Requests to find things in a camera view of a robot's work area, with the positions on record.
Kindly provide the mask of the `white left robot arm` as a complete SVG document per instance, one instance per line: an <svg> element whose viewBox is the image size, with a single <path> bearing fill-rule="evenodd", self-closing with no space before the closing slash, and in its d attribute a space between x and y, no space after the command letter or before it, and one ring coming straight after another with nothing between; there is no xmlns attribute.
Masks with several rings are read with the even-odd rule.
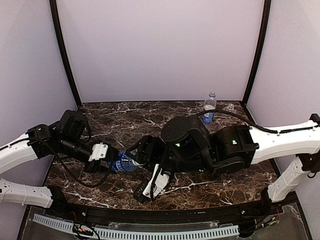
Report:
<svg viewBox="0 0 320 240"><path fill-rule="evenodd" d="M61 119L51 125L40 124L27 130L12 142L0 148L0 172L49 155L61 161L59 154L84 163L88 173L104 172L95 184L83 183L85 187L100 186L111 172L119 151L103 142L90 143L91 128L88 118L74 110L66 110ZM0 202L52 208L65 204L66 198L58 186L30 186L0 180Z"/></svg>

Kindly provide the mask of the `white water bottle cap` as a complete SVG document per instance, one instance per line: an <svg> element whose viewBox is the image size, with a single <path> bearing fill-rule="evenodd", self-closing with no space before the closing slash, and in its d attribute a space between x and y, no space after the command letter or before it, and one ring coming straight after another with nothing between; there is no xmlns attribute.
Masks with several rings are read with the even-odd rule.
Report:
<svg viewBox="0 0 320 240"><path fill-rule="evenodd" d="M141 166L144 166L144 165L145 165L144 163L139 163L139 162L137 162L137 161L135 161L135 160L133 160L132 162L133 162L133 164L134 164L136 167L141 167Z"/></svg>

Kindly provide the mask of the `clear bottle white cap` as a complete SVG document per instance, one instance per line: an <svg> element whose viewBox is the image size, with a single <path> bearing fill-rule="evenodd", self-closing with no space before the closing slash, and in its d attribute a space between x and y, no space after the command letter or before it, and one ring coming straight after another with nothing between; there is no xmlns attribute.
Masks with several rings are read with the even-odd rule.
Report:
<svg viewBox="0 0 320 240"><path fill-rule="evenodd" d="M223 108L223 113L235 117L237 115L235 105L233 103L229 103Z"/></svg>

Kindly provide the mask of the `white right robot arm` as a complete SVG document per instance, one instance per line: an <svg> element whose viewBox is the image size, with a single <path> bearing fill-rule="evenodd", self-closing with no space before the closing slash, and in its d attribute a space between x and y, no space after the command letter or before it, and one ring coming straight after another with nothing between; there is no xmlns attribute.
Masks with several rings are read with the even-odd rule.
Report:
<svg viewBox="0 0 320 240"><path fill-rule="evenodd" d="M162 193L174 173L233 173L291 155L287 169L261 194L264 201L276 203L319 172L320 117L314 113L304 123L273 128L232 125L211 134L197 115L178 116L163 126L159 137L144 136L126 155L152 173L134 191L140 203Z"/></svg>

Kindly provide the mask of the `blue label water bottle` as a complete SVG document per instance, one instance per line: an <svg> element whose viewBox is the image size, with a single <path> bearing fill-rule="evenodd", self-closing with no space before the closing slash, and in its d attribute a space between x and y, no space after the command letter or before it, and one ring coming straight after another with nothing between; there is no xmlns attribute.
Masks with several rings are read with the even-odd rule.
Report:
<svg viewBox="0 0 320 240"><path fill-rule="evenodd" d="M111 167L111 170L114 172L123 172L130 173L134 172L138 166L133 164L133 159L126 155L126 152L123 150L119 153L117 159L111 163L108 162L108 166Z"/></svg>

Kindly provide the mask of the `pepsi bottle blue cap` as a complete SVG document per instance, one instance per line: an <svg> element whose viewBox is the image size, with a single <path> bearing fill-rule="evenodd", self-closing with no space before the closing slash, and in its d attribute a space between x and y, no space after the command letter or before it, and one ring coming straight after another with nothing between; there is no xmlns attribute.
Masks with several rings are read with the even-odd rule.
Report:
<svg viewBox="0 0 320 240"><path fill-rule="evenodd" d="M202 116L202 120L205 124L211 124L213 122L215 115L213 110L216 109L217 104L216 93L214 91L211 91L208 96L209 98L205 100L203 109L204 111L211 110L211 112L207 112Z"/></svg>

